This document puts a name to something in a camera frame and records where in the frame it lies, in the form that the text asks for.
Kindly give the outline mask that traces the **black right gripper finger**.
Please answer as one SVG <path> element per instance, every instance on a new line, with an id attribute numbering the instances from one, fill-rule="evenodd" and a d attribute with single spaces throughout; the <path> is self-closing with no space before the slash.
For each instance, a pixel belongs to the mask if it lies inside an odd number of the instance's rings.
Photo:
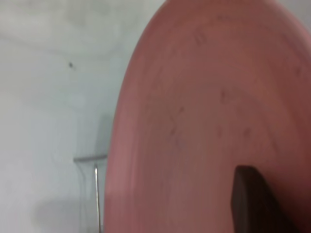
<path id="1" fill-rule="evenodd" d="M 298 233 L 282 211 L 261 173 L 253 166 L 235 168 L 231 213 L 236 233 Z"/>

